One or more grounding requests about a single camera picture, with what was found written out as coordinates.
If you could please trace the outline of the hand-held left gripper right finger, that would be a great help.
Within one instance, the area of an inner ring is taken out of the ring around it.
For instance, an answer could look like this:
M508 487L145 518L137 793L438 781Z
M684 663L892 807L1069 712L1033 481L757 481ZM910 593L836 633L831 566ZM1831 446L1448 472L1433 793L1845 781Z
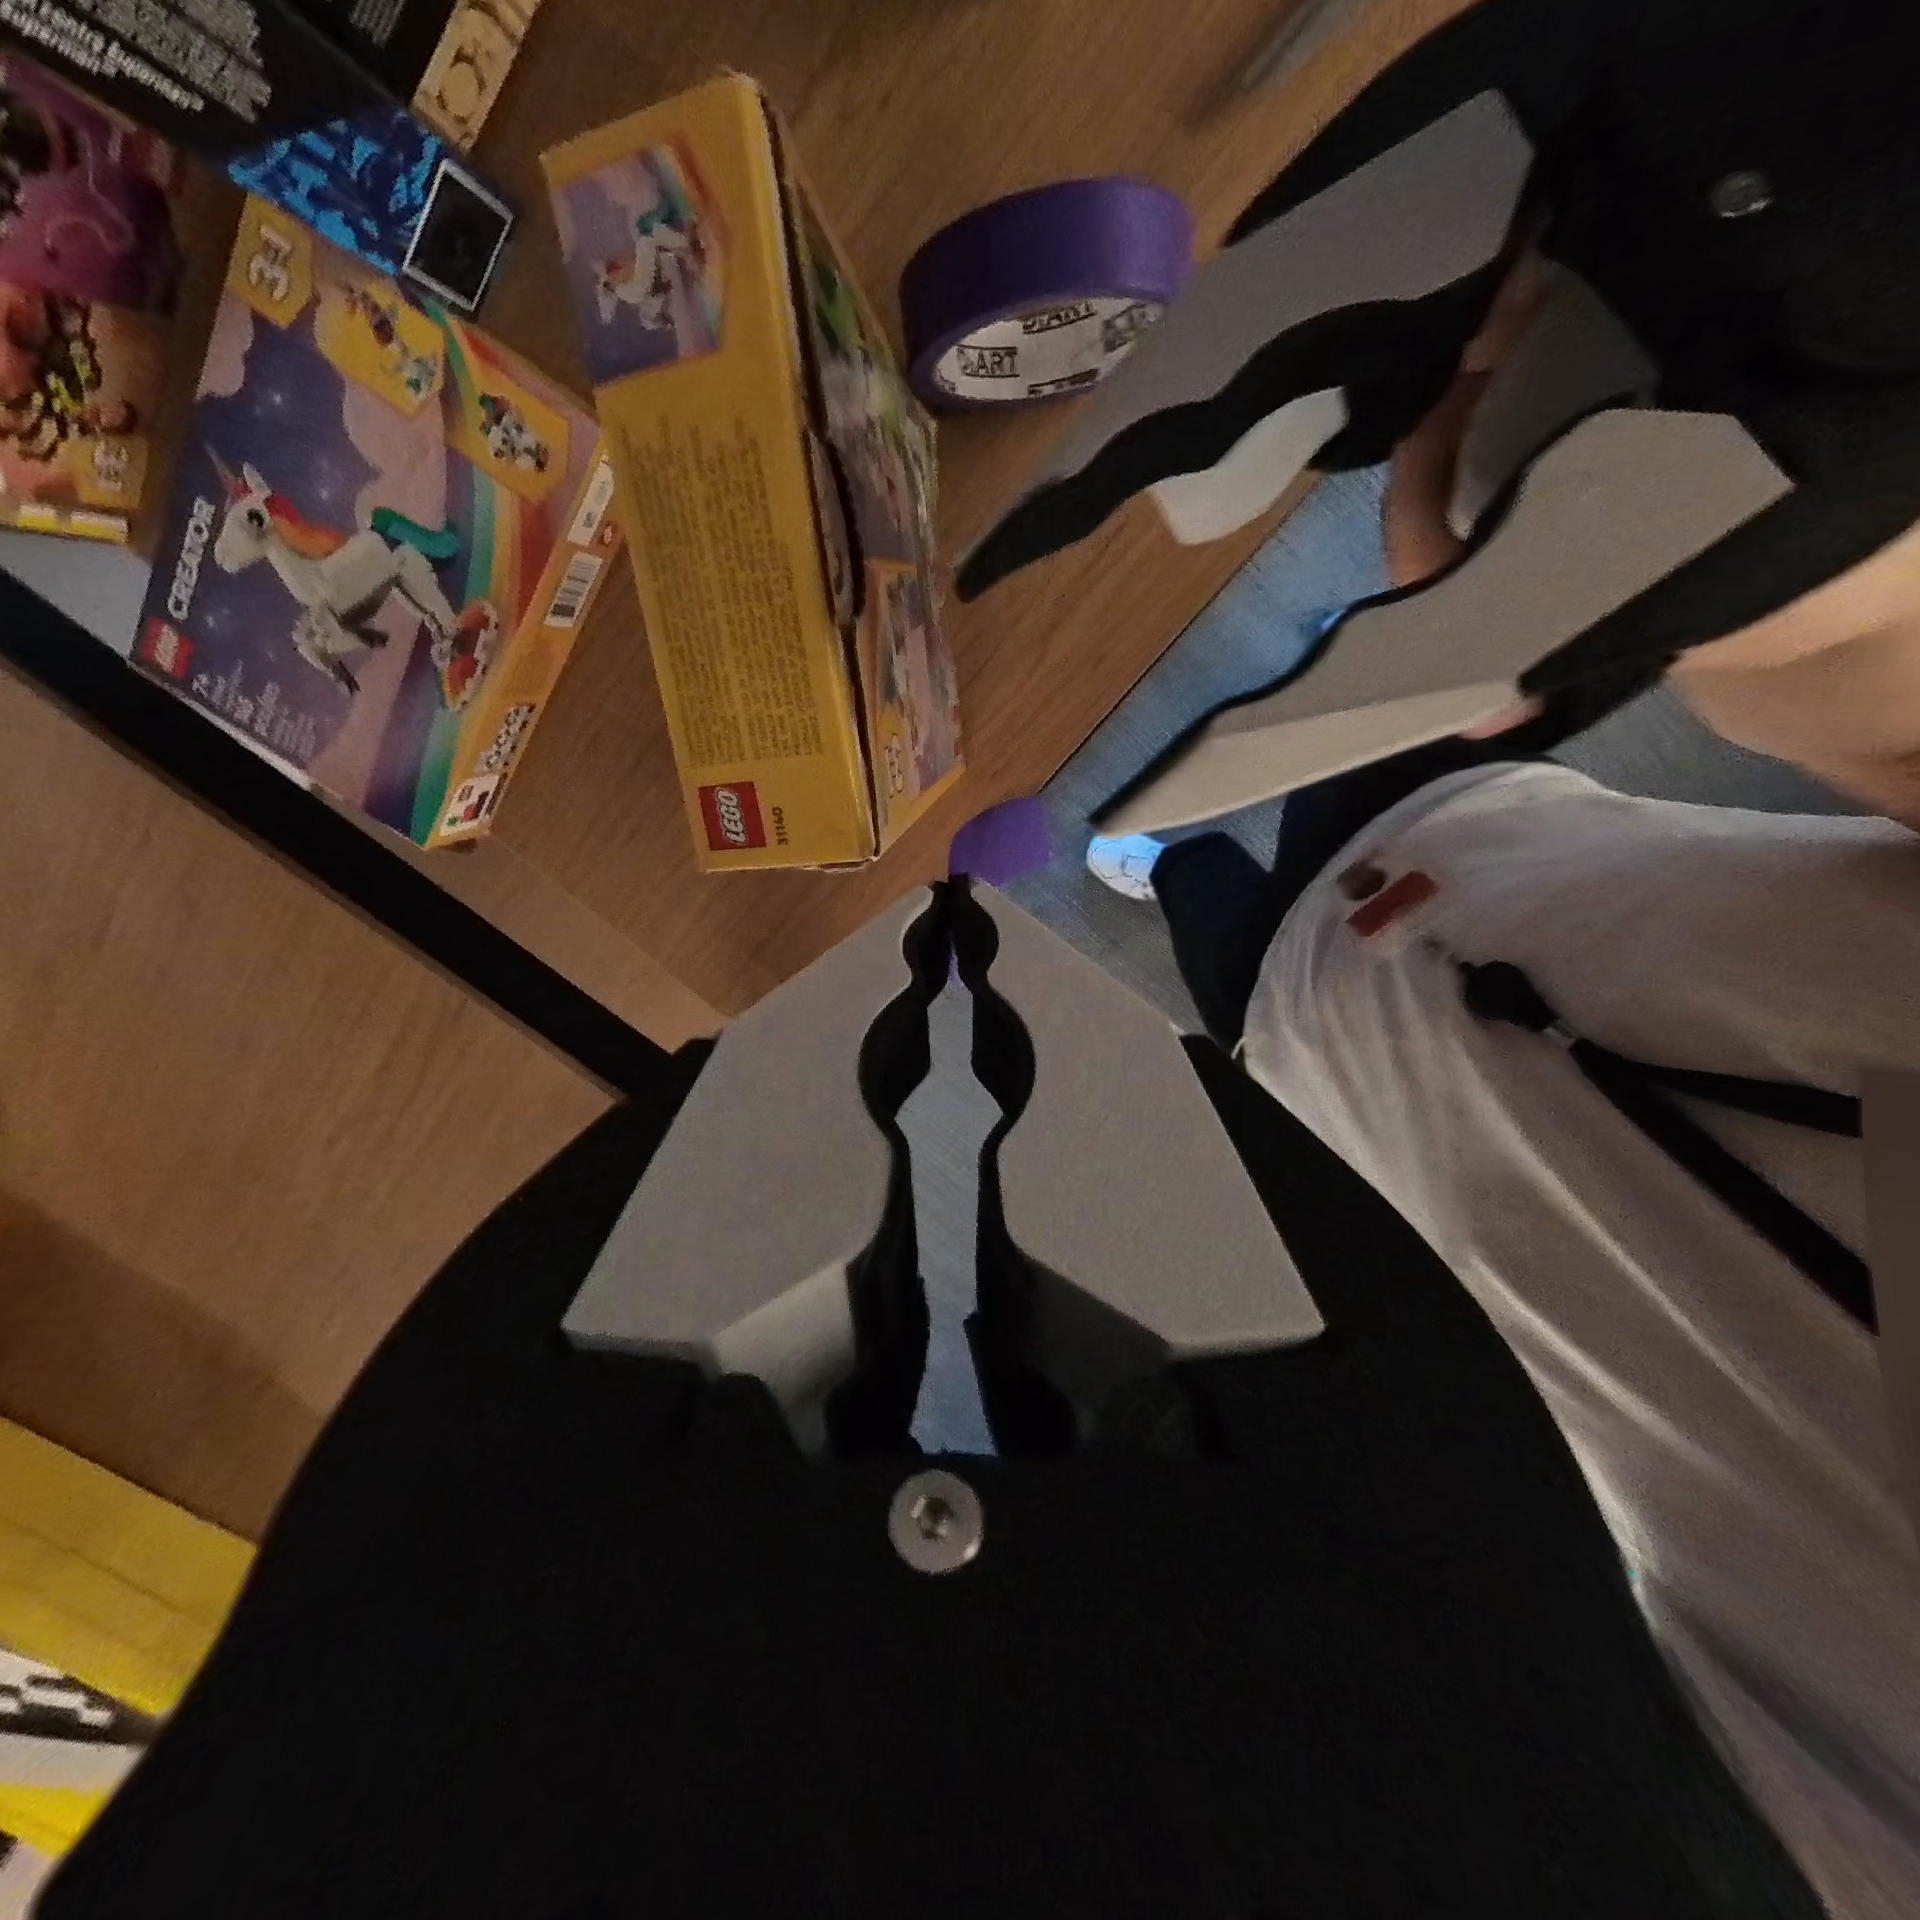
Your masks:
M1141 1382L1313 1341L1183 1030L983 883L956 886L980 1147L967 1344L1000 1454L1069 1454Z

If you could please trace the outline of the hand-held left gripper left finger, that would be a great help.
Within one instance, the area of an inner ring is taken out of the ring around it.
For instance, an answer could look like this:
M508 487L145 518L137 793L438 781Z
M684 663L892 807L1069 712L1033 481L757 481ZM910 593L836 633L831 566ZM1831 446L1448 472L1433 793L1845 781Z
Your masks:
M927 1300L897 1113L951 909L919 888L715 1037L561 1319L573 1347L750 1376L804 1452L910 1448Z

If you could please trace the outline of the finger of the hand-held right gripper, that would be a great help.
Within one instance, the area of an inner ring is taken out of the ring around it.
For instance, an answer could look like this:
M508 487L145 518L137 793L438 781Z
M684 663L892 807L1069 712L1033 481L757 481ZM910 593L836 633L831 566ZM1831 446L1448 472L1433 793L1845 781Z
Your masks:
M1485 721L1526 671L1783 501L1717 414L1652 404L1657 367L1574 273L1483 376L1446 468L1454 563L1348 608L1284 677L1198 717L1097 809L1167 831Z
M952 566L980 597L1150 495L1176 544L1268 513L1348 424L1367 357L1401 369L1416 304L1504 251L1532 169L1483 89L1206 261L1094 385L1029 487Z

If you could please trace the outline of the purple tape roll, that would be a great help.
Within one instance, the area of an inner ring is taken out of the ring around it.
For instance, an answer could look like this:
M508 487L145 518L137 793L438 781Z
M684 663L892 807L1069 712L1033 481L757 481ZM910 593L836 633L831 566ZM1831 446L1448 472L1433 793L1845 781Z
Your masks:
M1190 265L1188 205L1141 179L1069 179L972 208L897 278L912 390L937 415L1086 393L1158 320Z

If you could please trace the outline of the purple tape piece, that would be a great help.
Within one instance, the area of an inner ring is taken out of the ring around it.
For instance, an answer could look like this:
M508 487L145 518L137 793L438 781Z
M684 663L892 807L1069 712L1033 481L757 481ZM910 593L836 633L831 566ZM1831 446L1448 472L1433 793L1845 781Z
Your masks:
M1052 825L1043 796L997 801L961 823L947 855L947 888L969 895L979 885L1006 888L1044 872L1052 862Z

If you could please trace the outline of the yellow unicorn brick set box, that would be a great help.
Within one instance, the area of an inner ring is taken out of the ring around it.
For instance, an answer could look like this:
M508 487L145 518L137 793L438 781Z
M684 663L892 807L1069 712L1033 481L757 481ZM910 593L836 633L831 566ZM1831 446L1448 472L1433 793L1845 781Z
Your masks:
M964 765L933 423L758 81L542 166L695 857L869 865Z
M593 415L248 197L133 669L415 848L493 829L622 550Z

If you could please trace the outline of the person's right forearm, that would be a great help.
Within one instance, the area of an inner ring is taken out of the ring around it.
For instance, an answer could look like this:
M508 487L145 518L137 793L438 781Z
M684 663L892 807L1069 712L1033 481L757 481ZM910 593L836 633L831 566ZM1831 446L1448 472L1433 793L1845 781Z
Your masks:
M1918 827L1915 549L1687 648L1664 684L1719 736Z

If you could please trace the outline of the wooden desk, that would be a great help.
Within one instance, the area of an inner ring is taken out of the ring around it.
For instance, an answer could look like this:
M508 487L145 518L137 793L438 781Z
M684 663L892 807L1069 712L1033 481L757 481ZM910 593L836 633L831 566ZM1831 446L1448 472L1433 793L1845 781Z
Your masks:
M480 141L520 205L486 323L580 385L539 158L717 69L757 77L859 283L1052 179L1169 184L1212 248L1368 77L1462 4L543 4ZM880 864L707 877L616 575L471 852L424 904L644 1039L710 1032L1036 793L1275 526L1185 549L1135 505L951 617L967 767ZM415 958L5 661L5 1412L259 1532L321 1415L473 1223L608 1105L608 1076Z

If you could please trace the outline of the person's dark trouser leg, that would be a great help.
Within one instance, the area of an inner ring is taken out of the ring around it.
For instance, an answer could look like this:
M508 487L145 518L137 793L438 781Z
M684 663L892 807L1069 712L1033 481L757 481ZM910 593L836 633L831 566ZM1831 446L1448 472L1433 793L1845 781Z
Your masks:
M1215 1046L1235 1051L1240 1041L1265 951L1325 862L1310 833L1287 823L1268 864L1225 831L1158 852L1150 886L1190 1006Z

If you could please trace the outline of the small red clothing label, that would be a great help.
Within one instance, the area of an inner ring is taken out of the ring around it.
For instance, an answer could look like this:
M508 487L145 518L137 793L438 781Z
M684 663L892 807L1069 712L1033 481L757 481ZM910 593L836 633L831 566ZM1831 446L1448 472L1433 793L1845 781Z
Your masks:
M1334 877L1334 888L1345 904L1344 926L1360 942L1416 919L1443 892L1425 871L1389 871L1376 859L1353 862Z

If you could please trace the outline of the person's light shirt torso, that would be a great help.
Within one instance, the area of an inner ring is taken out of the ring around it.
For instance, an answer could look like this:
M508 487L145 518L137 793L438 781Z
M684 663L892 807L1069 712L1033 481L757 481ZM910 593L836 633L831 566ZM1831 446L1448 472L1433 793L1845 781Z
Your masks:
M1915 1071L1915 833L1549 761L1320 833L1245 1065L1525 1361L1827 1911L1915 1916L1918 1565L1856 1111L1872 1070ZM1443 892L1360 942L1358 859Z

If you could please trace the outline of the plain yellow cardboard box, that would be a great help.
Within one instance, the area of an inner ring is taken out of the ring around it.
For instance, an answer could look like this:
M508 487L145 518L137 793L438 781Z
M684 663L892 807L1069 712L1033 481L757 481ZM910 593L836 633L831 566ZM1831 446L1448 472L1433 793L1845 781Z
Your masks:
M67 1855L172 1719L251 1543L1 1421L5 1900Z

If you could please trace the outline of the black bat logo box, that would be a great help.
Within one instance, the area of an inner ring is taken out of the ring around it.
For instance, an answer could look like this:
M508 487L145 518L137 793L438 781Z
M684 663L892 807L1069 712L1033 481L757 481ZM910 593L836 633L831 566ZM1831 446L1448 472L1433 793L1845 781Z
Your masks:
M292 1L5 1L5 55L463 316L515 208Z

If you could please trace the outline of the yellow monster picture box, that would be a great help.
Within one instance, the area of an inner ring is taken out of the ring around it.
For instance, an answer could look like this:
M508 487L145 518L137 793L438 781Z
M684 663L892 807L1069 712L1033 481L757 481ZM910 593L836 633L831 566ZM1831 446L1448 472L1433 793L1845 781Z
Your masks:
M182 253L176 150L22 55L1 62L1 524L128 544Z

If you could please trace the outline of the black metal shelf frame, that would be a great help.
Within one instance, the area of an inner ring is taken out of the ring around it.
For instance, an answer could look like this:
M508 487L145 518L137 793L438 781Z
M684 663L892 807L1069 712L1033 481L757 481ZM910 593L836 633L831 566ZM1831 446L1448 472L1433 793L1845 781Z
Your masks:
M471 1001L614 1097L684 1092L710 1039L665 1048L321 799L219 736L81 624L1 580L5 669L63 716L275 857Z

